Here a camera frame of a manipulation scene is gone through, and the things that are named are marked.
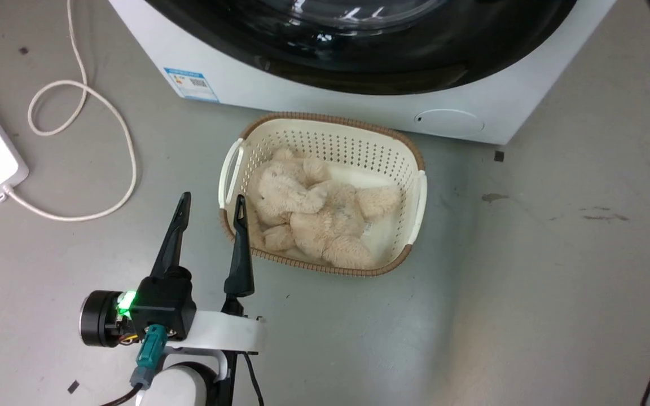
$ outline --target energy label sticker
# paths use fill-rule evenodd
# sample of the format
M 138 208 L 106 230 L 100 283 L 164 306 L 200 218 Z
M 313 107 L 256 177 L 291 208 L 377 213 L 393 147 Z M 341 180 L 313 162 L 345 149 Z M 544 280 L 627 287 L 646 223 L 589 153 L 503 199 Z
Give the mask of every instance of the energy label sticker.
M 165 72 L 185 98 L 219 103 L 203 74 L 171 68 L 165 68 Z

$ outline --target looped white cable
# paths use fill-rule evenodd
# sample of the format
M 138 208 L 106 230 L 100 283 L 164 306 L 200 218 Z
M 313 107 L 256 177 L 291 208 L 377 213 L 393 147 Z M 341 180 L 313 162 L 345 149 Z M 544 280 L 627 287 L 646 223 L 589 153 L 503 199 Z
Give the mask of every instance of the looped white cable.
M 119 121 L 119 124 L 122 126 L 122 130 L 124 131 L 124 137 L 126 138 L 127 141 L 127 149 L 129 150 L 129 158 L 131 160 L 131 165 L 132 165 L 132 180 L 131 183 L 129 184 L 129 189 L 127 189 L 127 192 L 124 194 L 124 197 L 114 206 L 109 208 L 108 210 L 101 211 L 100 213 L 95 213 L 93 215 L 86 215 L 86 216 L 79 216 L 79 217 L 64 217 L 64 216 L 58 216 L 58 215 L 53 215 L 51 213 L 47 213 L 46 211 L 43 211 L 39 208 L 35 208 L 33 205 L 25 201 L 21 196 L 17 195 L 14 190 L 10 187 L 5 187 L 5 192 L 7 192 L 7 195 L 10 195 L 13 200 L 15 200 L 17 203 L 20 205 L 25 206 L 28 210 L 33 211 L 34 213 L 44 217 L 44 218 L 49 218 L 57 221 L 67 221 L 67 222 L 78 222 L 78 221 L 88 221 L 91 219 L 98 219 L 98 218 L 103 218 L 106 215 L 110 215 L 111 213 L 114 213 L 114 211 L 117 211 L 119 208 L 124 206 L 124 203 L 127 203 L 127 200 L 129 200 L 129 197 L 132 196 L 132 193 L 134 193 L 134 188 L 137 185 L 137 159 L 134 156 L 134 146 L 132 144 L 132 137 L 129 134 L 129 129 L 127 128 L 127 124 L 124 122 L 124 118 L 122 118 L 122 115 L 119 114 L 117 109 L 112 105 L 112 103 L 109 102 L 109 100 L 105 99 L 102 95 L 97 93 L 92 87 L 89 87 L 87 85 L 87 72 L 85 72 L 85 65 L 82 62 L 82 57 L 80 57 L 80 52 L 77 49 L 77 43 L 74 40 L 74 24 L 72 23 L 72 0 L 67 0 L 67 20 L 69 22 L 69 38 L 72 40 L 72 49 L 74 50 L 74 56 L 77 58 L 77 64 L 80 66 L 80 72 L 82 72 L 82 82 L 76 82 L 74 80 L 57 80 L 56 82 L 52 82 L 44 87 L 42 87 L 32 98 L 32 102 L 29 103 L 29 110 L 27 112 L 27 120 L 29 122 L 29 127 L 34 131 L 35 134 L 39 136 L 52 136 L 59 134 L 60 132 L 64 131 L 67 127 L 72 124 L 72 122 L 77 118 L 77 116 L 80 115 L 80 112 L 82 111 L 82 107 L 85 105 L 85 101 L 87 100 L 87 93 L 90 95 L 98 98 L 100 102 L 102 102 L 109 110 L 112 112 L 112 114 L 117 118 L 117 121 Z M 34 120 L 32 118 L 32 113 L 34 110 L 34 105 L 39 101 L 39 98 L 46 92 L 47 90 L 57 87 L 57 86 L 63 86 L 63 85 L 70 85 L 70 86 L 75 86 L 79 87 L 82 89 L 82 98 L 80 99 L 80 103 L 77 106 L 77 108 L 74 110 L 74 113 L 72 113 L 72 116 L 70 116 L 69 119 L 64 121 L 64 123 L 59 126 L 59 128 L 54 129 L 52 131 L 42 131 L 41 129 L 38 129 L 36 125 L 34 125 Z

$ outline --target teddy bear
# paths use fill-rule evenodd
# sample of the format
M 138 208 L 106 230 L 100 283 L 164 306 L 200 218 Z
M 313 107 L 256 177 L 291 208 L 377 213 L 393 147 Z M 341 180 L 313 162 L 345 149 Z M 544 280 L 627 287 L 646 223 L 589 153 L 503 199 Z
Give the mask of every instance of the teddy bear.
M 260 226 L 289 223 L 292 213 L 317 213 L 325 204 L 327 188 L 312 187 L 330 179 L 327 164 L 317 157 L 297 157 L 281 148 L 273 158 L 253 171 L 245 194 L 255 208 L 259 223 L 250 224 L 251 240 L 256 248 L 264 245 Z
M 324 188 L 326 200 L 317 213 L 292 213 L 289 224 L 264 231 L 269 251 L 297 247 L 315 260 L 324 259 L 335 267 L 372 269 L 376 259 L 361 240 L 366 222 L 389 215 L 400 205 L 396 186 L 355 188 L 346 183 L 326 180 L 315 188 Z

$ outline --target teddy bear ear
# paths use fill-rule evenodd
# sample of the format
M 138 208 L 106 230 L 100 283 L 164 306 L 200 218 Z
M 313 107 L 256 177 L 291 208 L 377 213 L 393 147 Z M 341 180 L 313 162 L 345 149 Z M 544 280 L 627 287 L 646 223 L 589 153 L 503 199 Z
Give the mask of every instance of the teddy bear ear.
M 295 157 L 295 153 L 288 148 L 281 148 L 275 151 L 273 154 L 274 160 L 291 160 Z

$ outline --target washing machine door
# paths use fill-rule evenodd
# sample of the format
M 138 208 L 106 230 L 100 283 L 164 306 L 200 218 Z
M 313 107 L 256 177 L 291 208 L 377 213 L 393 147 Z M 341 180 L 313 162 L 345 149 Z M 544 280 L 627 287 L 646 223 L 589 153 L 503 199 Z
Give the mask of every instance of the washing machine door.
M 147 2 L 265 72 L 341 92 L 402 95 L 505 69 L 543 43 L 576 0 Z

